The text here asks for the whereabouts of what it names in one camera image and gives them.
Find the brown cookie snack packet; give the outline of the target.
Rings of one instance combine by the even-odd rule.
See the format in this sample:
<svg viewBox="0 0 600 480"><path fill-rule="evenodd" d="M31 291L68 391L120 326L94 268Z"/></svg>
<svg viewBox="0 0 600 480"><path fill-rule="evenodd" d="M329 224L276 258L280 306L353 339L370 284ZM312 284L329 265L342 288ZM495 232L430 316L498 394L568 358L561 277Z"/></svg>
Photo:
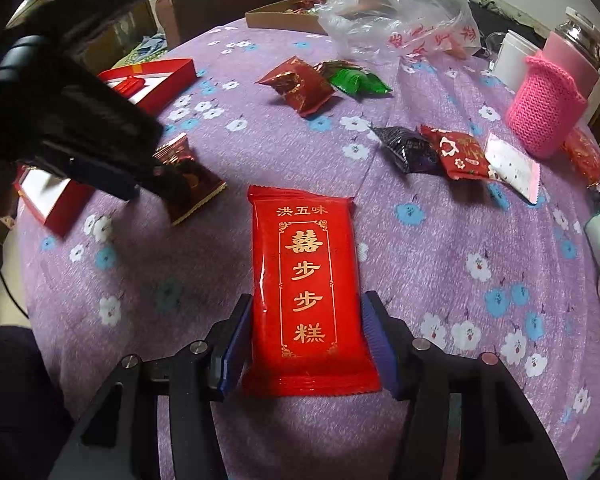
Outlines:
<svg viewBox="0 0 600 480"><path fill-rule="evenodd" d="M155 168L158 196L172 226L185 221L226 189L226 182L196 159L186 133L160 146L155 159L159 162Z"/></svg>

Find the long red cake packet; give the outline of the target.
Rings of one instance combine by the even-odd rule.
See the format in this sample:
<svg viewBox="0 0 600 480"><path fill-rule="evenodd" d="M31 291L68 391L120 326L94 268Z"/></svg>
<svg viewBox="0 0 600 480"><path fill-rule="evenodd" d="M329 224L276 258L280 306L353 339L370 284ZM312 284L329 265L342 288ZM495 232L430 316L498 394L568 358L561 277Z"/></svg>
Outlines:
<svg viewBox="0 0 600 480"><path fill-rule="evenodd" d="M350 197L253 185L250 396L352 396L380 379L363 334Z"/></svg>

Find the red gold snack packet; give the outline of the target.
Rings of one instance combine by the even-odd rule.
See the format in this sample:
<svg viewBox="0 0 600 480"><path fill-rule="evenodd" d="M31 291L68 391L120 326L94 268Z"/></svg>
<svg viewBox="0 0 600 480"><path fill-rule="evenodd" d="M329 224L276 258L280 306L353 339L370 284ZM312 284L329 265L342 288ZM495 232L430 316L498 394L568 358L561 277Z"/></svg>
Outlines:
<svg viewBox="0 0 600 480"><path fill-rule="evenodd" d="M301 117L317 113L334 94L328 80L298 56L288 58L256 81L273 88Z"/></svg>

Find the white pink snack packet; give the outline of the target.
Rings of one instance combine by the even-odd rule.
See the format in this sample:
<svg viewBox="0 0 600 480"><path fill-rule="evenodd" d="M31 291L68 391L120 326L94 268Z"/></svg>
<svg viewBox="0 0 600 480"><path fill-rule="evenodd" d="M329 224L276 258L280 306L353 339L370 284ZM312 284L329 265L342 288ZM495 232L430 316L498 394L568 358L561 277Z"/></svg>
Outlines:
<svg viewBox="0 0 600 480"><path fill-rule="evenodd" d="M540 165L535 160L493 133L486 139L484 154L501 181L518 192L529 204L538 203Z"/></svg>

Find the red white-flower snack packet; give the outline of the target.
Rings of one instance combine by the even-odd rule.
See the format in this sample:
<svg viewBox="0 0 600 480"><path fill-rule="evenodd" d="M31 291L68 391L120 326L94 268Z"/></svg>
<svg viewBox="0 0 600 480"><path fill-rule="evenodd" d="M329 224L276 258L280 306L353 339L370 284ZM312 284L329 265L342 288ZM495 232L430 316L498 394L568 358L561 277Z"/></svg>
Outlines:
<svg viewBox="0 0 600 480"><path fill-rule="evenodd" d="M494 171L479 142L470 134L419 126L419 133L436 151L451 180L492 180Z"/></svg>

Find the dark purple snack packet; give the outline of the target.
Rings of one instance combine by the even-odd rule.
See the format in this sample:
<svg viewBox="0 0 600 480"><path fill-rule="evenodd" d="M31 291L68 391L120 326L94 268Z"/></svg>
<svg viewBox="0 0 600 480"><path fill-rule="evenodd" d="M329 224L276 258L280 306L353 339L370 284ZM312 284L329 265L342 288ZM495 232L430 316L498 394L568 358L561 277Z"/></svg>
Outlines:
<svg viewBox="0 0 600 480"><path fill-rule="evenodd" d="M416 131L404 127L372 127L372 131L404 174L443 174L437 152Z"/></svg>

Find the green snack packet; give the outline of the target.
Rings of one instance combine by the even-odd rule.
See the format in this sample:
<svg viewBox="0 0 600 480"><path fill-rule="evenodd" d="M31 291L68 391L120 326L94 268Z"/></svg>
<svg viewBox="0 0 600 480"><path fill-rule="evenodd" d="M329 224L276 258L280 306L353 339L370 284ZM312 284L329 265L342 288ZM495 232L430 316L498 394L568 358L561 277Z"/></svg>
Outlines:
<svg viewBox="0 0 600 480"><path fill-rule="evenodd" d="M314 68L337 90L352 98L388 96L392 89L377 75L349 61L324 61Z"/></svg>

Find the red white tray box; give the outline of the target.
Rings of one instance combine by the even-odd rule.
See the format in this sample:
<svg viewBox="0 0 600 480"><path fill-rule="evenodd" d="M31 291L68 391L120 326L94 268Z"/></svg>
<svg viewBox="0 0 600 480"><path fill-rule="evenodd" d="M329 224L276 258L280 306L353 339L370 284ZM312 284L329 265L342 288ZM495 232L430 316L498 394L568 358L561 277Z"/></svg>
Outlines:
<svg viewBox="0 0 600 480"><path fill-rule="evenodd" d="M0 104L14 98L23 114L5 148L21 165L43 169L128 202L141 188L163 200L171 223L202 203L204 168L187 142L159 144L156 116L176 90L196 78L189 58L89 73L68 58L4 61Z"/></svg>

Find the brown cardboard snack box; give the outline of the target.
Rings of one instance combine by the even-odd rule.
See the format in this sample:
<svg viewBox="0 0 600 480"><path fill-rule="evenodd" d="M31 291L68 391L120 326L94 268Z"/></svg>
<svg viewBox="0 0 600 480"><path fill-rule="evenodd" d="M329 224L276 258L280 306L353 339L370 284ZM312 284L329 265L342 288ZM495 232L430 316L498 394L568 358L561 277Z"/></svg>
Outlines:
<svg viewBox="0 0 600 480"><path fill-rule="evenodd" d="M326 35L318 22L317 11L327 0L282 0L248 11L249 28L266 28Z"/></svg>

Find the red candy by flask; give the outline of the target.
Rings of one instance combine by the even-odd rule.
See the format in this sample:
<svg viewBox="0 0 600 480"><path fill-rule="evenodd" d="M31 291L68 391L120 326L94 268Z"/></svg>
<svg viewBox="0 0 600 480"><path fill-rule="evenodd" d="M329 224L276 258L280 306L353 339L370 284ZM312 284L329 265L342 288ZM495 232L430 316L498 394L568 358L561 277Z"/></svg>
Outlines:
<svg viewBox="0 0 600 480"><path fill-rule="evenodd" d="M567 134L562 150L588 186L600 184L600 149L583 130L573 128Z"/></svg>

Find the pink knitted flask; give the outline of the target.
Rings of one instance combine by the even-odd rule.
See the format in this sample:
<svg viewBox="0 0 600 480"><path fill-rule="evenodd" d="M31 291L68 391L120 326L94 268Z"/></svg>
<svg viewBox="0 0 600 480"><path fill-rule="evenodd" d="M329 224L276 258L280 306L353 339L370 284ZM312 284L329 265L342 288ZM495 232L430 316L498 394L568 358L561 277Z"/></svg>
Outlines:
<svg viewBox="0 0 600 480"><path fill-rule="evenodd" d="M552 157L588 107L600 78L600 30L571 6L544 48L524 60L527 73L506 114L524 149Z"/></svg>

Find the white plastic cup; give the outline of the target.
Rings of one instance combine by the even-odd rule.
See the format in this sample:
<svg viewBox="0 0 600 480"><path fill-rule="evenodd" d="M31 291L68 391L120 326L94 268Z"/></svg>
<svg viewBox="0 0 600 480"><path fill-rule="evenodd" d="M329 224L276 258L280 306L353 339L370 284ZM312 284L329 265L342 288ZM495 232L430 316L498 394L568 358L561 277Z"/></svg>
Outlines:
<svg viewBox="0 0 600 480"><path fill-rule="evenodd" d="M498 51L493 76L509 90L517 92L527 73L526 58L535 56L539 50L531 41L509 29Z"/></svg>

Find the clear plastic bag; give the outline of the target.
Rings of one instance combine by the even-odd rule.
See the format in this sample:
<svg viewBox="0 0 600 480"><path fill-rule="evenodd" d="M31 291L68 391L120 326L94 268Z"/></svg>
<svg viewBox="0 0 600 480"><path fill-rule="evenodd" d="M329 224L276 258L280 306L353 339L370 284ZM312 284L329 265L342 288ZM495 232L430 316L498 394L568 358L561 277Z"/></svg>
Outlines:
<svg viewBox="0 0 600 480"><path fill-rule="evenodd" d="M481 49L468 0L327 0L317 17L351 61L381 64L438 53L469 58Z"/></svg>

